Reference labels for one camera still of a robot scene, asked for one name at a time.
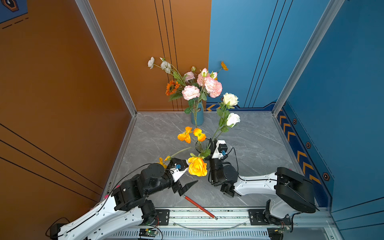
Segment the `orange yellow rose stem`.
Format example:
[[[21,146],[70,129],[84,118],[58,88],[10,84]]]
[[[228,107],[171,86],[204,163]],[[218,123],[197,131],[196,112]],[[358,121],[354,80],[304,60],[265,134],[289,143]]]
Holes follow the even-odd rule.
[[[207,163],[205,162],[205,158],[207,158],[211,154],[210,149],[206,149],[199,153],[196,156],[193,153],[190,153],[190,158],[188,158],[189,164],[189,174],[197,177],[204,177],[208,174],[207,171]]]

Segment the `clear glass vase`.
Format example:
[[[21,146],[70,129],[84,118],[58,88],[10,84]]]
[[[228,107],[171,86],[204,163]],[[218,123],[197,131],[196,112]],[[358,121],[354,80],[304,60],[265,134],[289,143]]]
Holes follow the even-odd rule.
[[[197,152],[199,153],[200,157],[206,158],[212,154],[211,145],[212,145],[212,140],[211,139],[205,139],[202,142],[198,141],[195,144],[195,148],[196,148]]]

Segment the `small orange bud stem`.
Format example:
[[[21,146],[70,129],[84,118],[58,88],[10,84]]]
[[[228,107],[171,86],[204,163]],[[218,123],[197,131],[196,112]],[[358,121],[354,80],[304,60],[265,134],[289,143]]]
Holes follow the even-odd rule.
[[[192,142],[191,134],[193,134],[195,136],[197,143],[202,143],[207,138],[201,129],[199,129],[199,128],[192,129],[191,127],[185,127],[184,132],[181,134],[178,134],[177,138],[181,142],[186,142],[187,144],[191,144],[191,142]],[[159,158],[158,164],[160,164],[164,168],[166,168],[166,162],[170,161],[171,158],[176,156],[177,154],[178,153],[175,153],[172,156],[167,156],[165,159]]]

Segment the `teal ceramic vase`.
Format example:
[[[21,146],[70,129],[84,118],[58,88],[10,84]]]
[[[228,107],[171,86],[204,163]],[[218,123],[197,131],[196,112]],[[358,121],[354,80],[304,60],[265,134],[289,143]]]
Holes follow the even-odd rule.
[[[198,127],[204,123],[204,106],[203,103],[199,103],[197,111],[194,108],[191,110],[191,123]]]

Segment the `white rose flower stem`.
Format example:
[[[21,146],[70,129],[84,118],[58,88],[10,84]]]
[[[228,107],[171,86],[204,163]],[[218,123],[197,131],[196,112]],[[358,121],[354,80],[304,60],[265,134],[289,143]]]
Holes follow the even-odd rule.
[[[219,125],[218,130],[213,136],[213,141],[217,140],[222,133],[227,133],[230,128],[233,128],[236,124],[238,124],[241,119],[238,114],[230,113],[226,119],[221,119],[221,121],[222,123]]]

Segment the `pink carnation rose stem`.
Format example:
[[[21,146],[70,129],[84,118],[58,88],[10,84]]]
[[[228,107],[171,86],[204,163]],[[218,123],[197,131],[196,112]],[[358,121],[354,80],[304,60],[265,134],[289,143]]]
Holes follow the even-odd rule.
[[[197,107],[200,100],[201,91],[196,86],[186,86],[182,91],[183,98],[188,102],[188,108],[185,110],[185,113],[191,114],[192,108],[197,111]]]

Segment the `large pink peach rose stem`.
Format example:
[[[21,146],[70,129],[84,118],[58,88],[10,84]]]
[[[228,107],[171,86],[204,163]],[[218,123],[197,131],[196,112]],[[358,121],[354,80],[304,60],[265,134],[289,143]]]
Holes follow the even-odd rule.
[[[217,72],[209,72],[204,68],[199,74],[197,79],[198,85],[198,102],[206,101],[207,97],[217,98],[221,95],[223,87],[217,80]]]

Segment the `pink peony flower stem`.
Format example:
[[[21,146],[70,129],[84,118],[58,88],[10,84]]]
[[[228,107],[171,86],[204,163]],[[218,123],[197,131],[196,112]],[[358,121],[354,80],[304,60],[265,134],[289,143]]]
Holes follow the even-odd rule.
[[[191,70],[184,74],[184,83],[186,86],[193,86],[197,83],[197,68],[195,66],[191,67]]]

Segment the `cream white rose stem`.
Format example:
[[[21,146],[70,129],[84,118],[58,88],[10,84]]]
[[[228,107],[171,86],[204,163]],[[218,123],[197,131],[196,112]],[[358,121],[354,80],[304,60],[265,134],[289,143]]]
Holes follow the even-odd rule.
[[[217,109],[217,114],[220,117],[219,125],[222,123],[221,119],[226,119],[228,117],[228,114],[230,114],[230,110],[233,110],[238,103],[239,103],[238,97],[235,96],[234,94],[230,94],[230,93],[224,94],[223,100],[220,102],[220,108]]]

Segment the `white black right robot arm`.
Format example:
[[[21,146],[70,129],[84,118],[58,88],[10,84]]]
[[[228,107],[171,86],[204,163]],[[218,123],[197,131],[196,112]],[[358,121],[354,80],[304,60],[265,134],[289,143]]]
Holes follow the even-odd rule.
[[[209,182],[220,187],[229,197],[245,195],[268,195],[264,210],[250,210],[252,225],[290,226],[294,216],[318,211],[311,180],[288,168],[279,167],[276,172],[263,176],[241,176],[237,168],[226,162],[230,153],[225,141],[209,142],[211,154]]]

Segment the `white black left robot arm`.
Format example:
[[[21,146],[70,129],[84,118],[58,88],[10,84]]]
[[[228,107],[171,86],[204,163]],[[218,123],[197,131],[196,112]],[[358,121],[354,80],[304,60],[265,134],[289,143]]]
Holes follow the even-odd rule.
[[[46,231],[51,240],[103,240],[127,228],[151,224],[157,211],[150,195],[166,189],[182,196],[195,182],[180,183],[188,173],[186,160],[173,159],[169,167],[159,163],[144,164],[140,174],[117,184],[110,195],[89,212],[67,224],[54,222]]]

